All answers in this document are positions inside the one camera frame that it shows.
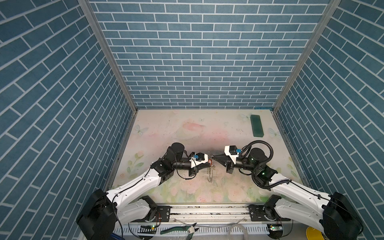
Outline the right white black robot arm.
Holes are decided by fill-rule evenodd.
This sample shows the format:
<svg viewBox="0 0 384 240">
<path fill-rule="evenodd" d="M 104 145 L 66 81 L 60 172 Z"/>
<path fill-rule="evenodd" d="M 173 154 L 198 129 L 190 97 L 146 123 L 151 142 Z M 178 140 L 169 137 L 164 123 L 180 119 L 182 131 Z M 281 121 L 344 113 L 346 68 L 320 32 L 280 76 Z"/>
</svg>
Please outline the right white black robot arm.
<svg viewBox="0 0 384 240">
<path fill-rule="evenodd" d="M 273 193 L 263 206 L 269 221 L 290 219 L 312 227 L 329 240 L 355 240 L 364 231 L 363 221 L 349 200 L 341 193 L 328 194 L 299 184 L 267 164 L 272 160 L 272 146 L 256 140 L 242 149 L 226 146 L 224 153 L 211 159 L 226 167 L 245 170 L 254 184 Z"/>
</svg>

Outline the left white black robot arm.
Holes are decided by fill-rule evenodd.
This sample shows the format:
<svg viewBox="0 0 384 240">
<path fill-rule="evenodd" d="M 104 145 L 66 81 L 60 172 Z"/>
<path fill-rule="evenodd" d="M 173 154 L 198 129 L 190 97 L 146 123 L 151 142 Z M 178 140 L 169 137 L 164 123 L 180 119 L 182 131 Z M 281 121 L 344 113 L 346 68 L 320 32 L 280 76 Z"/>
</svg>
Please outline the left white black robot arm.
<svg viewBox="0 0 384 240">
<path fill-rule="evenodd" d="M 204 153 L 191 153 L 184 158 L 185 147 L 173 143 L 148 170 L 128 183 L 104 192 L 95 190 L 77 216 L 76 223 L 88 240 L 110 240 L 116 225 L 136 220 L 151 220 L 157 204 L 144 194 L 167 180 L 179 170 L 188 171 L 189 179 L 199 170 L 209 168 L 212 161 Z"/>
</svg>

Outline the metal key organizer ring plate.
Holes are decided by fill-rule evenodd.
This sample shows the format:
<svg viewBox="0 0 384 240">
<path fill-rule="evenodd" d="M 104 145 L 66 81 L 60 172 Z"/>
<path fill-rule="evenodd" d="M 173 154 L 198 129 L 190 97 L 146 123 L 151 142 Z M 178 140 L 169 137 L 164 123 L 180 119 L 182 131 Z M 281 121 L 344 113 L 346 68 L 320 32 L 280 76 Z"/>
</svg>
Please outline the metal key organizer ring plate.
<svg viewBox="0 0 384 240">
<path fill-rule="evenodd" d="M 213 182 L 215 169 L 216 169 L 215 164 L 212 164 L 212 165 L 207 169 L 207 174 L 208 174 L 207 179 L 208 179 L 208 182 L 209 182 L 209 183 L 212 183 L 212 182 Z"/>
</svg>

